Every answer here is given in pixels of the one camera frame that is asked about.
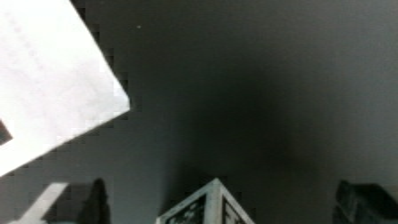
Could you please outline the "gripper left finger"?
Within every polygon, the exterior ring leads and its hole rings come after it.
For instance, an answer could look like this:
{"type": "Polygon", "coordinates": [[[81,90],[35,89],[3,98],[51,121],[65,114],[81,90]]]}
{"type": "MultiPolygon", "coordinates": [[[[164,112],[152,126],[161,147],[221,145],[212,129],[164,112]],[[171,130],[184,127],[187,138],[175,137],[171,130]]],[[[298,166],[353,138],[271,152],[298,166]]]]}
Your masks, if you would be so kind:
{"type": "Polygon", "coordinates": [[[109,224],[109,205],[104,181],[52,182],[15,224],[109,224]]]}

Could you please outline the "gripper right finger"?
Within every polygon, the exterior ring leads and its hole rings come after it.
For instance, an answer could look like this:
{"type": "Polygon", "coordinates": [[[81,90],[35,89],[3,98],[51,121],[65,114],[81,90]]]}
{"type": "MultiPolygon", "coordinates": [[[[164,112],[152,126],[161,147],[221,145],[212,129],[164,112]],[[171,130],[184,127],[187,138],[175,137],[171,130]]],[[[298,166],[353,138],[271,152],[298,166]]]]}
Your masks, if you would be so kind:
{"type": "Polygon", "coordinates": [[[398,224],[398,201],[378,184],[339,182],[331,224],[398,224]]]}

